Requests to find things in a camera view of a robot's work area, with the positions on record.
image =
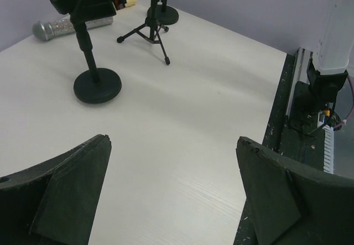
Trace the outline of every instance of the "black tripod stand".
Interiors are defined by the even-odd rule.
[[[168,32],[169,28],[162,25],[156,18],[158,2],[159,2],[159,0],[151,0],[151,15],[146,17],[145,23],[142,24],[141,26],[133,29],[128,34],[126,34],[122,37],[119,37],[117,39],[117,42],[122,43],[126,38],[128,38],[131,35],[136,33],[139,36],[141,36],[143,39],[145,39],[147,42],[150,42],[151,44],[160,44],[162,51],[164,53],[164,56],[165,56],[165,62],[167,65],[169,65],[171,62],[167,56],[167,53],[165,51],[165,47],[161,41],[161,37],[159,34],[161,29],[163,29],[165,32]],[[150,36],[149,37],[145,36],[143,33],[140,32],[140,30],[142,30],[143,28],[146,28],[146,27],[150,28]]]
[[[177,10],[167,5],[167,0],[161,0],[162,4],[157,5],[156,18],[163,25],[173,25],[178,22],[179,14]]]

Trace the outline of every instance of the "microphone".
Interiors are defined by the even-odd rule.
[[[104,25],[110,25],[113,23],[113,17],[102,18],[98,20],[86,22],[87,28],[98,28]],[[62,19],[55,22],[43,23],[38,21],[32,26],[33,35],[42,40],[48,41],[54,37],[63,36],[66,34],[74,33],[74,26],[71,24],[69,19]]]

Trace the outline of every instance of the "small tripod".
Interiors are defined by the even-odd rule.
[[[159,34],[161,29],[163,29],[165,32],[168,32],[169,28],[162,25],[156,18],[158,2],[159,2],[159,0],[151,0],[151,15],[146,17],[145,23],[142,24],[141,26],[133,29],[128,34],[126,34],[122,37],[119,37],[117,39],[117,42],[122,43],[126,38],[128,38],[131,35],[136,33],[139,36],[141,36],[143,39],[145,39],[147,42],[150,42],[151,44],[160,44],[162,51],[164,53],[164,56],[165,56],[165,62],[167,65],[169,65],[171,62],[167,56],[167,53],[165,51],[165,47],[162,43],[162,40],[161,40],[161,37]],[[145,36],[143,33],[140,32],[140,30],[142,30],[143,28],[146,28],[146,27],[150,28],[150,36],[149,37]]]

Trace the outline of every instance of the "tripod leg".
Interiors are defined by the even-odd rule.
[[[98,75],[95,58],[93,57],[92,43],[91,43],[90,35],[87,32],[86,24],[81,23],[81,24],[74,25],[74,29],[76,31],[76,37],[77,37],[77,41],[79,42],[80,49],[85,54],[85,59],[92,80],[94,83],[98,83],[100,81],[100,76]]]
[[[162,25],[161,23],[159,23],[160,28],[162,28],[165,32],[168,32],[170,30],[169,27],[166,27],[165,25]]]
[[[147,25],[146,24],[142,24],[140,27],[137,27],[135,29],[133,29],[132,31],[130,31],[128,34],[121,36],[117,39],[118,43],[122,43],[126,38],[129,38],[131,35],[135,34],[136,32],[142,30],[143,28],[145,28]]]
[[[168,58],[168,56],[167,56],[167,53],[166,53],[166,51],[165,51],[165,47],[164,47],[164,44],[162,43],[162,40],[161,40],[161,37],[160,37],[159,32],[156,32],[156,35],[157,35],[157,37],[158,37],[158,39],[159,39],[159,42],[160,42],[160,45],[161,45],[162,52],[164,53],[164,56],[165,56],[165,62],[166,62],[166,64],[167,64],[167,65],[170,65],[171,61],[170,61],[170,58]]]

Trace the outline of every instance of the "microphone stand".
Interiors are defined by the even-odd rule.
[[[156,18],[163,25],[173,25],[178,22],[179,14],[177,10],[167,5],[167,0],[161,0],[162,4],[157,6]],[[148,15],[151,15],[151,8],[148,10]]]
[[[76,97],[89,104],[105,103],[115,98],[122,89],[120,77],[112,70],[97,68],[92,53],[92,42],[86,21],[111,17],[116,10],[111,0],[50,0],[61,14],[70,14],[80,49],[84,52],[88,70],[74,83]]]
[[[117,42],[122,43],[125,39],[127,39],[128,37],[130,37],[131,35],[136,33],[151,44],[160,44],[162,52],[165,57],[165,62],[167,65],[170,65],[170,63],[171,63],[170,59],[167,56],[167,53],[165,51],[165,47],[162,43],[162,40],[161,40],[161,37],[159,34],[161,29],[163,29],[165,32],[168,32],[169,28],[162,25],[156,18],[158,2],[159,2],[159,0],[151,0],[151,14],[146,17],[145,23],[138,26],[137,28],[133,29],[131,32],[127,33],[126,35],[117,38]],[[146,27],[150,28],[150,36],[149,37],[145,36],[143,33],[140,32],[140,30],[142,30],[143,28],[146,28]]]

